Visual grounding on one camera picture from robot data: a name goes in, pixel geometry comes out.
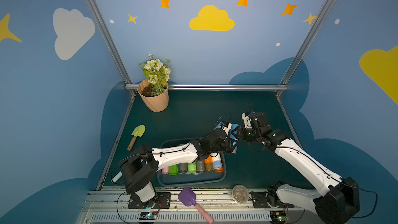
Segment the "blue trash bag roll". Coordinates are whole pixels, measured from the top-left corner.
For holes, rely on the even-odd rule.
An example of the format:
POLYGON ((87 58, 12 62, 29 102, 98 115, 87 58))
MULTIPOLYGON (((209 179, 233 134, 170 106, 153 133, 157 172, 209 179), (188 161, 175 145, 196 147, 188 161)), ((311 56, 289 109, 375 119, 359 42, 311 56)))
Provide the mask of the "blue trash bag roll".
POLYGON ((225 132, 229 132, 229 130, 231 129, 232 124, 229 122, 225 122, 225 121, 221 121, 219 122, 216 127, 214 128, 214 130, 216 129, 222 129, 225 132))
POLYGON ((232 140, 233 145, 237 145, 239 141, 240 125, 232 124, 230 129, 229 137, 232 140))

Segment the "white roll blue end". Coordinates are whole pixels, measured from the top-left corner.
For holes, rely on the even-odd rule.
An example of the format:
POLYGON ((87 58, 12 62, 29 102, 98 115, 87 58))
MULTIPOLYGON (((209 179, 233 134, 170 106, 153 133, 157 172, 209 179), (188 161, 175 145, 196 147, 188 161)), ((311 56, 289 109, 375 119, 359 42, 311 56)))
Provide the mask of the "white roll blue end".
POLYGON ((214 170, 222 168, 223 165, 222 165, 221 153, 220 152, 212 153, 211 156, 213 160, 214 170))

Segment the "grey trash bag roll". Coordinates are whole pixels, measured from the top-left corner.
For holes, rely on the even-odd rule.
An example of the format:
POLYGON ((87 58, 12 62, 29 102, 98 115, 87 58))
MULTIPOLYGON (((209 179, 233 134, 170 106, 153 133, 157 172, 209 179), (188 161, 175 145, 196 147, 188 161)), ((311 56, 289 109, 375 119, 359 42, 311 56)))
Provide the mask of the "grey trash bag roll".
POLYGON ((186 174, 188 172, 188 164, 180 163, 178 164, 178 174, 186 174))

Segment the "green trash bag roll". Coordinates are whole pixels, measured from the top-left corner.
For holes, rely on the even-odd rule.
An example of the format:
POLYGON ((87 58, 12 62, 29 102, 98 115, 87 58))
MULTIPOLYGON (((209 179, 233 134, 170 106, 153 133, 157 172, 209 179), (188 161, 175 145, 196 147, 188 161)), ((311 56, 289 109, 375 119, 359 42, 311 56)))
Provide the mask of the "green trash bag roll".
POLYGON ((169 167, 169 175, 170 176, 174 176, 174 175, 177 175, 177 174, 178 174, 178 165, 175 164, 175 165, 170 166, 169 167))

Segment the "pink trash bag roll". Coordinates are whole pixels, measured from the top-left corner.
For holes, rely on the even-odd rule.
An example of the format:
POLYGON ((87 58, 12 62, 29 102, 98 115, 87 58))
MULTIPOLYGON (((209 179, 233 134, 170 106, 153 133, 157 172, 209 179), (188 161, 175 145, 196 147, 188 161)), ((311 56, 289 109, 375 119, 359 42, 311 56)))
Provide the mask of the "pink trash bag roll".
POLYGON ((165 167, 162 169, 162 174, 163 175, 169 175, 169 167, 165 167))

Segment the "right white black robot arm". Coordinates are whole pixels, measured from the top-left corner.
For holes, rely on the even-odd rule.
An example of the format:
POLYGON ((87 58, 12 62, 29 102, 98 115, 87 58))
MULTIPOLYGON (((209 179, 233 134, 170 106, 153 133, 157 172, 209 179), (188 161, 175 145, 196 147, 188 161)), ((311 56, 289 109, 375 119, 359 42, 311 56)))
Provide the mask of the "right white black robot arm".
POLYGON ((276 187, 275 194, 282 203, 289 203, 318 215, 326 224, 344 224, 360 210, 359 185, 330 171, 306 153, 281 130, 272 130, 263 113, 244 112, 244 128, 238 138, 258 142, 286 160, 313 186, 313 190, 288 184, 276 187))

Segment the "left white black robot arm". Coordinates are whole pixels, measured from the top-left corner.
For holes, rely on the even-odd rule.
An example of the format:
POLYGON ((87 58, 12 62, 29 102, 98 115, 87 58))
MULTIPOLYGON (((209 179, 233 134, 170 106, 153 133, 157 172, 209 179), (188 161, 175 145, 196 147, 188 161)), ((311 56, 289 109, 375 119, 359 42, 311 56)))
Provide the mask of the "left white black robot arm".
POLYGON ((155 174, 165 167, 205 160, 213 153, 233 153, 238 145, 238 132, 216 128, 203 138, 170 148, 152 148, 146 144, 120 161, 120 171, 128 194, 143 191, 155 174))

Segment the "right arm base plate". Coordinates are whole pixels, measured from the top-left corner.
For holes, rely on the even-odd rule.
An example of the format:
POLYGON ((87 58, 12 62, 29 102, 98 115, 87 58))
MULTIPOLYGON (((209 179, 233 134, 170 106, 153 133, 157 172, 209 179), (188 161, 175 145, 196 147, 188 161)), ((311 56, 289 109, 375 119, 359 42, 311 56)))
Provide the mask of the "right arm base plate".
POLYGON ((250 199, 254 205, 254 208, 294 208, 293 204, 284 204, 280 201, 276 193, 262 191, 256 192, 251 191, 250 199))

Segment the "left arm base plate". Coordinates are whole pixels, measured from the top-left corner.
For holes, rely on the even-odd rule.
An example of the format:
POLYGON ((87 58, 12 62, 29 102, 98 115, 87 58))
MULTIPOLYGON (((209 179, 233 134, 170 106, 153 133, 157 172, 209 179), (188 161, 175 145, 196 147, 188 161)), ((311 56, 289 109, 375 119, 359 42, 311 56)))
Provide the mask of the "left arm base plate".
POLYGON ((170 192, 157 192, 156 197, 148 202, 142 202, 139 196, 134 193, 131 194, 128 209, 169 209, 171 203, 170 192))

